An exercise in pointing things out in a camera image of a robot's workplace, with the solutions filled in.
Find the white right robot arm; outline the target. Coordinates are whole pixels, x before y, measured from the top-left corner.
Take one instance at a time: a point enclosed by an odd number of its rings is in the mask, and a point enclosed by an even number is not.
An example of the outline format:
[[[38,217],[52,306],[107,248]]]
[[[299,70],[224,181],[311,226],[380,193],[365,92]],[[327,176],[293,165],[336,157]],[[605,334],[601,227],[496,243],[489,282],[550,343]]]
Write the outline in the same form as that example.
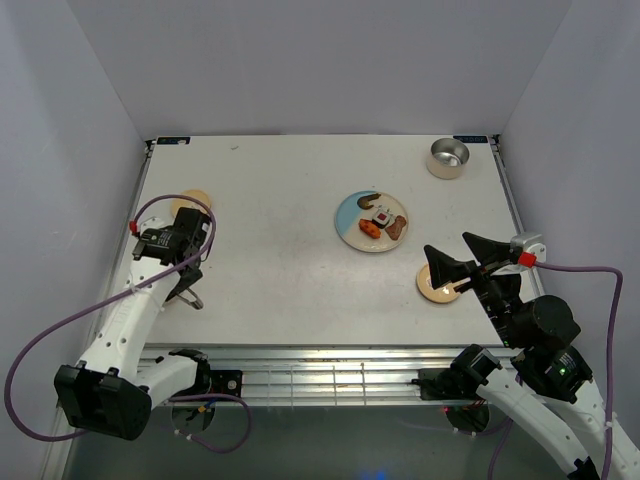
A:
[[[606,387],[574,347],[581,332],[568,303],[554,295],[520,297],[521,274],[535,268],[573,273],[575,267],[547,262],[538,234],[508,242],[470,232],[462,235],[474,258],[459,261],[431,245],[424,248],[433,287],[471,291],[503,346],[516,350],[508,373],[478,344],[467,346],[450,366],[413,384],[424,399],[477,401],[499,408],[554,459],[569,479],[636,479],[639,449],[613,411],[613,343],[623,274],[613,267],[581,266],[581,273],[615,278],[605,346]]]

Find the stainless steel slotted tongs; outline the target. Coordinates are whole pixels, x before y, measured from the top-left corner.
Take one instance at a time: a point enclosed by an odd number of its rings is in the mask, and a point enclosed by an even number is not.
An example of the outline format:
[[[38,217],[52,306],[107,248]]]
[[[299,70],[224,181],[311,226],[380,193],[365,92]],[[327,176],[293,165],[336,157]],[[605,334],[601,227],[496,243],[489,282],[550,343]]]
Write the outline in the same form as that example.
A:
[[[172,292],[172,299],[180,301],[194,310],[202,310],[204,308],[203,300],[191,287],[184,289],[176,287]]]

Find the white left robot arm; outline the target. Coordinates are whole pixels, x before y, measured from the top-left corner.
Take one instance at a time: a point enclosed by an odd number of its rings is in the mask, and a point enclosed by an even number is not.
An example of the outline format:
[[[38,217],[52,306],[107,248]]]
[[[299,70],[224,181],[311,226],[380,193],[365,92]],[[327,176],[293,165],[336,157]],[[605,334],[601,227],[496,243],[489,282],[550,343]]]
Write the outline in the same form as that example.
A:
[[[124,296],[74,366],[54,378],[59,404],[78,429],[134,440],[152,410],[175,395],[205,397],[212,376],[205,354],[178,348],[151,365],[139,362],[164,304],[201,279],[200,249],[212,225],[199,209],[182,207],[170,225],[148,221],[132,251]]]

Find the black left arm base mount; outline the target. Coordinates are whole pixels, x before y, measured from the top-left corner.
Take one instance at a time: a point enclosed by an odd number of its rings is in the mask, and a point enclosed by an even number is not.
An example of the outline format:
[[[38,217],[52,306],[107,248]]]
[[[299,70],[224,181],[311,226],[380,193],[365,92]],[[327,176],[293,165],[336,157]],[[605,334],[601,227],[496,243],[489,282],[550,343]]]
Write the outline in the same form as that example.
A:
[[[208,394],[225,394],[242,397],[244,373],[242,370],[211,370],[209,374]]]

